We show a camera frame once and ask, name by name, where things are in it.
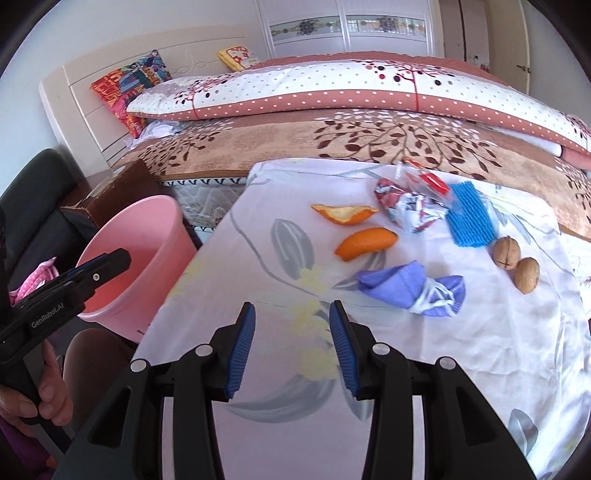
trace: bed headboard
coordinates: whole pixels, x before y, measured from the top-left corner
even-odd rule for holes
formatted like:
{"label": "bed headboard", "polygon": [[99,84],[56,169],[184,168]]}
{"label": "bed headboard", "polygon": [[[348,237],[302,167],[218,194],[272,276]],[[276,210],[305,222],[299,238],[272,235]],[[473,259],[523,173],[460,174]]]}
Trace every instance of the bed headboard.
{"label": "bed headboard", "polygon": [[223,48],[249,44],[245,27],[191,27],[113,43],[56,68],[39,93],[59,144],[87,177],[104,171],[126,152],[128,130],[90,90],[113,69],[157,49],[173,77],[229,72],[217,57]]}

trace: pink bucket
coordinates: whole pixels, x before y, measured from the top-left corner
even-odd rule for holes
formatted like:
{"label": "pink bucket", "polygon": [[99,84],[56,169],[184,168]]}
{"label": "pink bucket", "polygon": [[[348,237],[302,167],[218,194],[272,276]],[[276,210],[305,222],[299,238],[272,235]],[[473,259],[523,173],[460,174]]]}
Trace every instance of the pink bucket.
{"label": "pink bucket", "polygon": [[139,343],[197,249],[177,202],[149,197],[115,215],[88,244],[78,265],[125,248],[131,266],[96,290],[80,318]]}

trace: blue knitted cloth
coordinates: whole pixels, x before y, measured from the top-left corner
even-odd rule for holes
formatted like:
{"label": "blue knitted cloth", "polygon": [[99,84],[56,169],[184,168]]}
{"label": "blue knitted cloth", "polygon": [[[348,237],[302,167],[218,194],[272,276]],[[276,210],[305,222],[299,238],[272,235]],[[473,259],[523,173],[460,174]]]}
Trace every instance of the blue knitted cloth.
{"label": "blue knitted cloth", "polygon": [[450,210],[447,224],[459,247],[484,247],[496,239],[495,228],[471,181],[450,186],[459,204],[459,213]]}

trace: silver screw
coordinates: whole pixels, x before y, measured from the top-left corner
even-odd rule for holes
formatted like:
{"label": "silver screw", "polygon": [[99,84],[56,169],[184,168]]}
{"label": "silver screw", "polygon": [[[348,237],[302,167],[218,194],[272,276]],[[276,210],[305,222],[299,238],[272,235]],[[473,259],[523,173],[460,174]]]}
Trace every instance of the silver screw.
{"label": "silver screw", "polygon": [[441,368],[444,368],[445,370],[453,370],[457,363],[453,358],[444,356],[441,360],[439,360],[439,365],[441,365]]}
{"label": "silver screw", "polygon": [[213,347],[207,343],[204,343],[195,349],[195,353],[197,356],[209,356],[213,353]]}
{"label": "silver screw", "polygon": [[385,343],[375,343],[371,349],[376,355],[388,355],[390,353],[390,347]]}
{"label": "silver screw", "polygon": [[131,365],[129,366],[129,368],[134,374],[138,374],[138,373],[146,370],[147,366],[148,366],[148,362],[146,360],[142,360],[140,358],[140,359],[137,359],[137,360],[134,360],[133,362],[131,362]]}

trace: walnut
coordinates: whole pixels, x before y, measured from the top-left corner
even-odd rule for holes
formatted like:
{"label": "walnut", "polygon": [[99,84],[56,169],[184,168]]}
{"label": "walnut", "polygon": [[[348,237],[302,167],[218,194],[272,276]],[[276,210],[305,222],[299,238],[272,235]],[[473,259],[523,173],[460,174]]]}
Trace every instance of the walnut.
{"label": "walnut", "polygon": [[540,279],[540,264],[535,258],[524,258],[515,268],[515,286],[524,294],[534,291]]}
{"label": "walnut", "polygon": [[520,258],[519,244],[510,236],[497,240],[492,248],[492,259],[495,265],[504,270],[513,270]]}

